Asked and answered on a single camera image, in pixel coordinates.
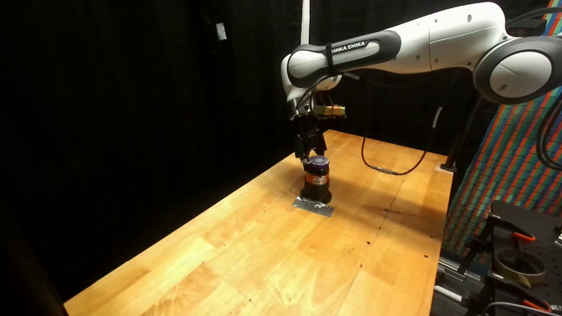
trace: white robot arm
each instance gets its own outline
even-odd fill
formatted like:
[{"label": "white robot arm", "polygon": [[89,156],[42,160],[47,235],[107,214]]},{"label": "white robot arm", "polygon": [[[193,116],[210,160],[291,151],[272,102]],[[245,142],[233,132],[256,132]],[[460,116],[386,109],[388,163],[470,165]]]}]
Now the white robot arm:
[{"label": "white robot arm", "polygon": [[310,118],[309,93],[333,88],[338,76],[372,69],[423,74],[467,69],[474,88],[491,104],[519,104],[562,83],[562,39],[511,37],[505,18],[491,2],[428,14],[382,32],[326,46],[298,46],[280,62],[280,81],[296,123],[295,155],[323,155],[324,144]]}]

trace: black cable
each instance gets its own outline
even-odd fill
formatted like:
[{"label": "black cable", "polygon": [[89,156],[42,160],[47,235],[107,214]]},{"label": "black cable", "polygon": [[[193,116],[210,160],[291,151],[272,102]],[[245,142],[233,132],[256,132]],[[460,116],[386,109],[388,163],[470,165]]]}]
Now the black cable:
[{"label": "black cable", "polygon": [[430,130],[426,146],[423,148],[423,153],[421,153],[419,160],[417,160],[410,169],[407,169],[407,170],[403,170],[403,172],[396,172],[396,170],[389,170],[389,169],[382,169],[382,167],[370,165],[370,163],[365,160],[367,128],[365,128],[365,135],[363,135],[363,141],[361,141],[361,160],[363,160],[363,163],[365,163],[368,169],[372,169],[372,170],[377,170],[377,172],[382,172],[382,174],[389,174],[389,176],[407,176],[407,174],[410,174],[412,170],[416,170],[416,169],[421,165],[424,155],[428,153],[428,149],[430,149],[430,146],[431,146],[431,142],[433,142],[435,127],[437,127],[440,111],[442,111],[442,107],[437,107],[435,114],[433,114],[433,123],[431,123],[431,130]]},{"label": "black cable", "polygon": [[554,162],[554,158],[547,155],[547,135],[551,135],[560,113],[562,113],[562,95],[544,114],[539,125],[537,141],[535,141],[535,149],[540,163],[553,170],[562,170],[562,163]]},{"label": "black cable", "polygon": [[[521,19],[544,16],[544,14],[560,14],[560,12],[562,12],[562,7],[533,9],[533,11],[528,11],[525,14],[519,14],[519,16],[509,19],[505,23],[505,26],[509,26],[516,21],[521,21]],[[539,123],[539,132],[537,132],[537,141],[535,141],[537,158],[540,160],[540,163],[544,167],[553,169],[553,170],[562,170],[562,163],[554,162],[553,156],[547,155],[547,135],[551,135],[551,132],[554,128],[554,121],[558,120],[560,113],[562,113],[562,95],[554,100],[551,109],[544,114],[542,121]]]},{"label": "black cable", "polygon": [[[354,81],[361,81],[363,79],[368,84],[384,86],[384,88],[407,88],[407,86],[412,86],[412,84],[384,84],[384,83],[370,81],[367,77],[358,77],[358,76],[351,76],[351,74],[345,74],[345,77],[351,77]],[[363,141],[361,141],[361,160],[363,160],[363,163],[372,170],[377,170],[377,172],[382,172],[382,174],[389,174],[389,176],[407,176],[412,170],[416,170],[421,165],[421,162],[424,160],[424,155],[428,153],[430,146],[433,144],[433,135],[435,135],[435,128],[437,128],[437,121],[439,121],[440,111],[442,111],[442,107],[437,107],[435,114],[433,114],[433,120],[431,120],[431,130],[430,130],[428,141],[426,141],[426,144],[423,148],[423,153],[421,153],[419,160],[410,169],[396,172],[396,170],[382,169],[382,167],[377,167],[377,165],[372,165],[372,163],[367,162],[367,158],[365,158],[365,142],[367,142],[368,125],[365,127],[365,134],[363,134]]]},{"label": "black cable", "polygon": [[528,19],[528,18],[533,18],[533,16],[544,16],[544,14],[554,14],[554,12],[562,12],[562,7],[540,7],[540,9],[533,9],[533,11],[528,11],[528,12],[523,12],[512,19],[509,19],[505,23],[505,26],[516,23],[516,21],[521,21],[521,19]]}]

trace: dark bottle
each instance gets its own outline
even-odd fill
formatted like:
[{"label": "dark bottle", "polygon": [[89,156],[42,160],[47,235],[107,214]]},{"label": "dark bottle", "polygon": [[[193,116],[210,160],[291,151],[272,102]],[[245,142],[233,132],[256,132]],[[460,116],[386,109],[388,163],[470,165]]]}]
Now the dark bottle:
[{"label": "dark bottle", "polygon": [[300,197],[328,204],[330,193],[330,160],[324,156],[312,156],[303,163],[303,188]]}]

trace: black wall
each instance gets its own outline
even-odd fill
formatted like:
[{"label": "black wall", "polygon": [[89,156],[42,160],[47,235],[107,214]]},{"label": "black wall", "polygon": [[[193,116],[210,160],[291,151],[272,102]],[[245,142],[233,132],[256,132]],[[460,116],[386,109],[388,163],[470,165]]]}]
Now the black wall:
[{"label": "black wall", "polygon": [[[449,5],[428,4],[391,2],[388,12],[389,2],[317,0],[312,41]],[[1,4],[0,199],[61,300],[291,151],[279,62],[298,44],[298,5]],[[370,76],[417,88],[342,83],[333,91],[349,105],[342,130],[361,134],[374,104],[375,137],[419,146],[444,104],[435,146],[449,148],[474,95],[465,74]]]}]

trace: wooden tabletop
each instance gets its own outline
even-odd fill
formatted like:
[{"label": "wooden tabletop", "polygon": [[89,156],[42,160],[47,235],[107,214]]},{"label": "wooden tabletop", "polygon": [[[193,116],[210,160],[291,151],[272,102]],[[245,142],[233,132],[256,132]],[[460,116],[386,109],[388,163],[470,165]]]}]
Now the wooden tabletop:
[{"label": "wooden tabletop", "polygon": [[[330,218],[293,207],[291,155],[64,302],[80,314],[428,314],[451,174],[426,155],[374,172],[359,137],[326,132]],[[417,149],[367,141],[403,170]]]}]

